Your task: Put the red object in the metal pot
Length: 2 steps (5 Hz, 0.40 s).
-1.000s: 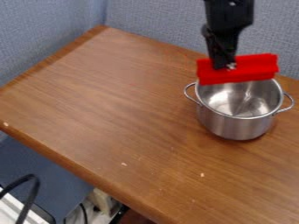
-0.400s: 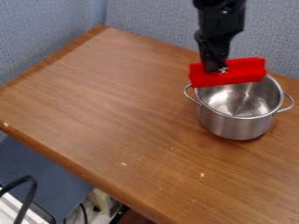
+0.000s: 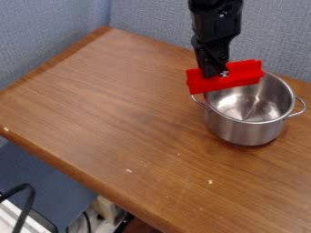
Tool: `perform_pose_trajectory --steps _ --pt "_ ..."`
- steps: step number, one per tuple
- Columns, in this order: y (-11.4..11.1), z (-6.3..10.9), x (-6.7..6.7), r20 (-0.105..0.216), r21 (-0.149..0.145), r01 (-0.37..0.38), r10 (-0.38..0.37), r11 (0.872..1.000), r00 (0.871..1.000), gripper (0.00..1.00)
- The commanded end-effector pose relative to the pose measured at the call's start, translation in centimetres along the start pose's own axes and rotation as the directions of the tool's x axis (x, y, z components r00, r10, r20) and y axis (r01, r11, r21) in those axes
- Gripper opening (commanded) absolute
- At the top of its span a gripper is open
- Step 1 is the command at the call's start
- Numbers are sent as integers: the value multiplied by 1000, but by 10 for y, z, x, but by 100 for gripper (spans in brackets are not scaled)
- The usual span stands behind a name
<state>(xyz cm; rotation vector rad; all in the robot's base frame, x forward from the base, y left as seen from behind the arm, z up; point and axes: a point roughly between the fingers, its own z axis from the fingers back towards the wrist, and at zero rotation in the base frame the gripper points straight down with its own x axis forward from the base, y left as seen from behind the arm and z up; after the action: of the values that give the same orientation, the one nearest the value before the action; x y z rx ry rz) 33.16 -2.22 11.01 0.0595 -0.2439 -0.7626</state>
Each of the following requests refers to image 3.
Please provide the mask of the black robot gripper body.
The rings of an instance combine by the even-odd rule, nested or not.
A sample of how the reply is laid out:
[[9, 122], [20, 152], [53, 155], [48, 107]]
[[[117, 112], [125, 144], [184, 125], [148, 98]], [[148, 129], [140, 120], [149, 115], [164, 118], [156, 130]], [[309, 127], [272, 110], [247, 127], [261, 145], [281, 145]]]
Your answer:
[[195, 38], [215, 56], [229, 55], [240, 34], [243, 0], [188, 0]]

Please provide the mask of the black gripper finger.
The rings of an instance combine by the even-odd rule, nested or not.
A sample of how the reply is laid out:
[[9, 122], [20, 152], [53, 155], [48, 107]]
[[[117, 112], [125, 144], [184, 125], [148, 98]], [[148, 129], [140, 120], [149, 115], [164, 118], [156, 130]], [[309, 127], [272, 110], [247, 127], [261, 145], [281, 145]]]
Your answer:
[[205, 51], [196, 51], [197, 67], [204, 78], [227, 76], [228, 70], [225, 62], [221, 62], [212, 54]]

